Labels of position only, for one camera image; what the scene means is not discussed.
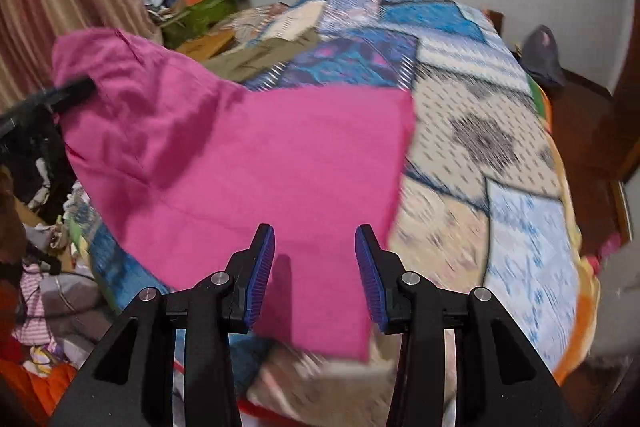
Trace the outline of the pink pants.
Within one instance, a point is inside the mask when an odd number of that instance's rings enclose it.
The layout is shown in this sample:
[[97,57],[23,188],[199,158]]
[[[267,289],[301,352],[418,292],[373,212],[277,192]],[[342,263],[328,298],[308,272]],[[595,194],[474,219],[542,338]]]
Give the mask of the pink pants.
[[256,333],[367,360],[355,233],[390,233],[416,122],[409,92],[344,82],[254,92],[112,28],[58,38],[52,77],[96,86],[62,115],[63,139],[126,253],[188,289],[268,223],[276,257]]

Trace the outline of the wooden lap desk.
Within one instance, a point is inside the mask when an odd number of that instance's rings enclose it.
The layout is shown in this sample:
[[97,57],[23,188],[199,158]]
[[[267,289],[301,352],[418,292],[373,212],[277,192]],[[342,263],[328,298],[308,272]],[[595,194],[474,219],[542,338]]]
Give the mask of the wooden lap desk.
[[235,43],[235,32],[225,29],[189,40],[178,46],[177,52],[199,63],[228,51]]

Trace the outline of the green storage bag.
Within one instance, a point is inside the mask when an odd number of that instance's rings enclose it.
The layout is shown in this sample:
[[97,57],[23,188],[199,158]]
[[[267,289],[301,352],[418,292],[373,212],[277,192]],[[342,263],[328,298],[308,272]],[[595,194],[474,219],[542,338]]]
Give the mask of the green storage bag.
[[237,10],[234,0],[202,0],[188,6],[160,25],[163,44],[168,49],[177,49],[188,40],[200,38]]

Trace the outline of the olive green pants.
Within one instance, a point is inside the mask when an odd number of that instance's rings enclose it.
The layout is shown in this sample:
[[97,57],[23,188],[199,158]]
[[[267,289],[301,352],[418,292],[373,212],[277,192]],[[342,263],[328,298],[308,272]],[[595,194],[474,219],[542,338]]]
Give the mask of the olive green pants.
[[254,46],[237,48],[202,62],[202,65],[219,78],[244,82],[265,72],[272,66],[287,63],[298,54],[309,51],[321,39],[314,28],[305,30],[294,40],[269,38]]

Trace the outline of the blue patchwork bedspread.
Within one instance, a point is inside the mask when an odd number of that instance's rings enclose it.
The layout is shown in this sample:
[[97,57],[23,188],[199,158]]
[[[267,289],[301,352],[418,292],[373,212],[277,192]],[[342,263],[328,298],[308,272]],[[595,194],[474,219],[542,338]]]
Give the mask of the blue patchwork bedspread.
[[[235,49],[309,28],[318,46],[240,86],[410,89],[416,127],[388,245],[440,287],[488,283],[562,385],[590,348],[599,283],[579,260],[550,109],[534,80],[486,15],[450,0],[299,0]],[[91,266],[112,306],[124,309],[144,285],[175,289],[96,219]],[[271,338],[230,341],[236,393],[251,407],[314,425],[382,425],[399,340],[372,334],[367,362]]]

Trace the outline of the orange striped blanket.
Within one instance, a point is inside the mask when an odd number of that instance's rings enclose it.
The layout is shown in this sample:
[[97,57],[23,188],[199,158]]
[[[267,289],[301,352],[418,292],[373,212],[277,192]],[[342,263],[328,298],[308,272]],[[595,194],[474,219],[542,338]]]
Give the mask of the orange striped blanket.
[[258,36],[275,18],[290,7],[281,2],[264,4],[235,12],[209,29],[209,35],[221,31],[232,31],[234,42],[239,46]]

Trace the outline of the grey backpack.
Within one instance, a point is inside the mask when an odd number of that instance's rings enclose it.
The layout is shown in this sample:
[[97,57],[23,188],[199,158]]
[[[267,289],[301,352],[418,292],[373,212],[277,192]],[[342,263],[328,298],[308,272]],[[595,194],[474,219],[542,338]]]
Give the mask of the grey backpack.
[[560,65],[558,44],[549,27],[539,25],[529,34],[521,48],[520,63],[541,87],[565,87],[566,77]]

